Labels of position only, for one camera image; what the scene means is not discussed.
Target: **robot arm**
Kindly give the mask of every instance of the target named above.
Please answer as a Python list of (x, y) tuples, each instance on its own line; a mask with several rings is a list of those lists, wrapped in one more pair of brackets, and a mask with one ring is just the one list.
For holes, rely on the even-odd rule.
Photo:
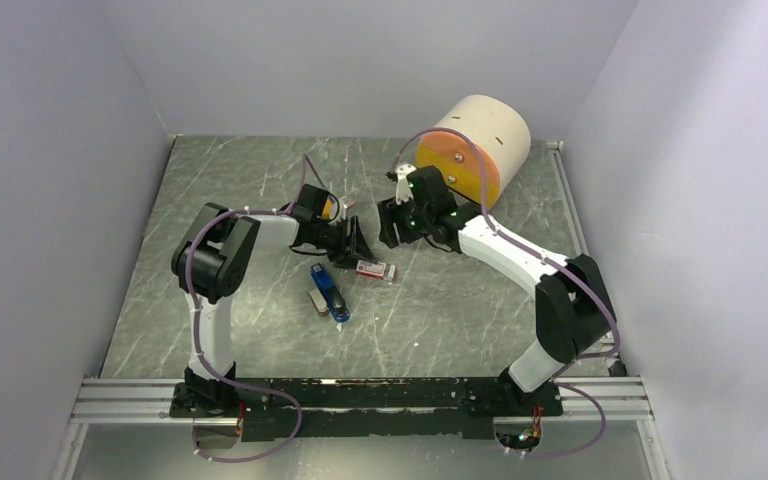
[[(258, 246), (294, 247), (310, 244), (324, 250), (338, 268), (352, 268), (358, 260), (374, 262), (372, 252), (360, 231), (356, 216), (347, 218), (346, 207), (337, 200), (329, 218), (323, 218), (330, 194), (318, 187), (304, 185), (298, 200), (287, 215), (230, 216), (208, 232), (195, 247), (192, 279), (201, 300), (199, 337), (203, 355), (214, 369), (234, 378), (235, 363), (231, 349), (231, 299), (245, 277), (252, 252)], [(184, 291), (192, 312), (193, 298), (188, 292), (184, 269), (187, 255), (198, 233), (228, 209), (215, 203), (202, 207), (172, 256), (172, 272)], [(234, 404), (233, 388), (216, 381), (196, 354), (194, 340), (184, 372), (184, 383), (206, 411), (218, 412), (223, 405)]]
[(540, 252), (543, 261), (515, 247), (497, 236), (478, 205), (457, 205), (436, 167), (400, 164), (390, 178), (396, 181), (396, 195), (378, 204), (382, 242), (394, 248), (423, 237), (433, 239), (490, 265), (535, 299), (537, 339), (502, 372), (500, 380), (528, 395), (610, 331), (593, 302), (545, 262), (551, 258), (572, 271), (611, 308), (593, 259), (586, 255), (569, 259), (550, 252), (493, 221), (507, 236)]

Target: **marble floor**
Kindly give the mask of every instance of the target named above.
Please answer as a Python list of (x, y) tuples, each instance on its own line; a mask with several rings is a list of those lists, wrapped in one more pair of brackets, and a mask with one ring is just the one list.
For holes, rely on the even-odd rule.
[[(280, 207), (310, 155), (328, 189), (351, 195), (375, 255), (398, 266), (393, 284), (331, 269), (351, 320), (338, 331), (307, 292), (322, 259), (258, 247), (234, 296), (237, 375), (380, 377), (497, 375), (534, 340), (534, 302), (490, 267), (424, 242), (388, 249), (375, 203), (393, 196), (384, 177), (403, 139), (178, 137), (145, 230), (102, 377), (180, 378), (190, 350), (189, 312), (170, 271), (173, 250), (207, 202)], [(535, 143), (492, 214), (514, 232), (576, 254), (554, 160)], [(606, 375), (600, 360), (568, 375)]]

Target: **purple cable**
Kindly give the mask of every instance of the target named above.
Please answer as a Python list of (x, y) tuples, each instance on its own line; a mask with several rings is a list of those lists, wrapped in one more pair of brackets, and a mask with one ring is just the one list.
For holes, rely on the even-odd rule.
[[(305, 176), (307, 174), (307, 165), (310, 165), (310, 168), (313, 171), (313, 174), (316, 176), (316, 179), (319, 181), (320, 185), (322, 185), (322, 187), (325, 188), (325, 183), (319, 177), (319, 173), (317, 173), (316, 167), (313, 166), (313, 162), (311, 162), (310, 158), (307, 156), (307, 154), (305, 154), (302, 157), (302, 179), (299, 185), (299, 191), (296, 193), (296, 196), (295, 198), (293, 198), (293, 201), (287, 205), (287, 208), (283, 210), (250, 210), (248, 208), (244, 208), (241, 210), (229, 210), (225, 213), (217, 215), (216, 218), (207, 222), (207, 225), (205, 225), (201, 229), (201, 231), (199, 231), (196, 237), (193, 239), (193, 242), (191, 245), (201, 244), (202, 240), (204, 240), (204, 237), (214, 226), (216, 226), (219, 222), (225, 220), (226, 218), (232, 215), (277, 215), (277, 216), (288, 215), (289, 212), (293, 209), (293, 206), (295, 206), (296, 202), (299, 200), (299, 195), (301, 194), (302, 187), (304, 186)], [(296, 434), (299, 433), (299, 429), (302, 426), (302, 406), (299, 404), (299, 401), (296, 400), (292, 395), (288, 393), (284, 393), (280, 390), (258, 387), (256, 385), (249, 385), (247, 383), (240, 383), (234, 380), (227, 379), (221, 373), (216, 371), (216, 369), (213, 368), (213, 365), (211, 365), (210, 362), (208, 362), (207, 359), (204, 358), (204, 351), (201, 348), (201, 299), (199, 298), (198, 294), (195, 293), (195, 287), (193, 286), (193, 257), (195, 256), (195, 251), (196, 251), (195, 248), (190, 248), (189, 251), (187, 252), (187, 262), (184, 265), (184, 281), (186, 282), (186, 285), (187, 285), (187, 291), (190, 293), (190, 296), (192, 296), (192, 299), (193, 299), (193, 307), (194, 307), (193, 308), (194, 310), (193, 311), (193, 345), (196, 351), (196, 355), (198, 356), (199, 363), (201, 363), (204, 369), (207, 370), (208, 373), (213, 375), (214, 378), (216, 378), (222, 383), (231, 385), (234, 388), (241, 388), (243, 390), (250, 390), (253, 392), (265, 393), (268, 395), (277, 395), (279, 397), (285, 398), (286, 400), (288, 400), (290, 403), (293, 404), (293, 407), (295, 407), (296, 413), (298, 415), (296, 417), (296, 425), (293, 427), (293, 431), (281, 443), (257, 455), (252, 455), (249, 457), (242, 457), (242, 458), (214, 457), (212, 455), (208, 455), (207, 453), (204, 453), (204, 451), (202, 451), (198, 446), (198, 442), (196, 440), (196, 429), (193, 428), (192, 441), (193, 441), (194, 453), (208, 461), (218, 462), (218, 463), (243, 463), (243, 462), (251, 462), (254, 460), (259, 460), (263, 457), (266, 457), (266, 456), (272, 455), (273, 453), (278, 452), (282, 448), (289, 445), (291, 441), (293, 441), (293, 438), (295, 438)]]
[[(551, 258), (544, 258), (543, 255), (540, 254), (537, 250), (529, 247), (528, 245), (525, 245), (524, 243), (518, 241), (517, 239), (511, 237), (510, 235), (506, 234), (504, 230), (500, 229), (498, 226), (496, 226), (493, 223), (493, 220), (490, 219), (490, 213), (487, 210), (487, 172), (484, 167), (484, 156), (481, 154), (481, 151), (478, 149), (478, 146), (472, 142), (472, 140), (469, 139), (466, 135), (462, 134), (461, 132), (457, 130), (453, 130), (451, 128), (445, 128), (445, 127), (433, 127), (425, 129), (413, 137), (411, 137), (407, 142), (405, 142), (404, 145), (402, 145), (402, 148), (399, 149), (398, 153), (396, 153), (396, 157), (393, 159), (393, 164), (390, 166), (390, 171), (395, 171), (396, 165), (399, 164), (399, 162), (402, 159), (402, 153), (408, 148), (408, 146), (413, 143), (414, 140), (421, 137), (422, 135), (425, 135), (427, 133), (432, 132), (443, 132), (443, 133), (449, 133), (452, 135), (455, 135), (456, 137), (460, 138), (466, 144), (469, 146), (470, 150), (472, 150), (473, 155), (475, 155), (476, 160), (479, 160), (478, 162), (478, 170), (481, 174), (481, 216), (484, 217), (484, 221), (487, 223), (487, 226), (490, 228), (490, 230), (493, 231), (495, 235), (498, 235), (499, 237), (505, 239), (508, 243), (511, 245), (519, 248), (520, 250), (524, 251), (525, 253), (531, 255), (532, 257), (540, 260), (541, 262), (545, 262), (555, 270), (561, 272), (565, 277), (570, 279), (573, 283), (575, 283), (578, 288), (580, 288), (585, 295), (587, 295), (590, 300), (593, 301), (594, 304), (596, 304), (596, 307), (599, 309), (599, 312), (605, 317), (605, 320), (608, 322), (608, 326), (611, 328), (611, 334), (614, 337), (614, 346), (611, 347), (610, 350), (606, 350), (604, 352), (596, 352), (596, 353), (585, 353), (578, 356), (578, 359), (585, 359), (585, 358), (600, 358), (600, 357), (607, 357), (611, 356), (620, 350), (620, 332), (617, 330), (617, 321), (614, 318), (614, 315), (611, 313), (611, 310), (608, 308), (607, 305), (605, 305), (605, 302), (602, 301), (601, 298), (599, 298), (598, 295), (596, 295), (596, 292), (593, 291), (586, 283), (584, 283), (580, 278), (575, 276), (571, 271), (569, 271), (566, 267), (559, 264), (558, 262), (552, 260)], [(566, 365), (561, 370), (555, 373), (555, 375), (550, 378), (550, 380), (554, 380), (558, 377), (558, 375), (564, 373), (572, 364)], [(588, 395), (587, 393), (584, 393), (583, 391), (573, 387), (572, 385), (562, 384), (558, 383), (556, 384), (559, 387), (566, 388), (568, 390), (574, 391), (578, 393), (579, 395), (583, 396), (584, 398), (590, 400), (591, 403), (596, 407), (596, 409), (599, 411), (599, 417), (601, 419), (601, 423), (599, 426), (599, 432), (589, 441), (581, 444), (580, 446), (562, 451), (562, 452), (556, 452), (556, 453), (543, 453), (543, 454), (529, 454), (527, 456), (531, 457), (538, 457), (538, 458), (556, 458), (556, 457), (564, 457), (567, 455), (572, 455), (574, 453), (578, 453), (586, 448), (589, 448), (594, 443), (599, 441), (600, 438), (602, 438), (602, 435), (605, 433), (605, 428), (607, 426), (607, 418), (605, 418), (605, 411), (602, 409), (602, 406), (599, 405), (599, 402), (593, 398), (592, 396)]]

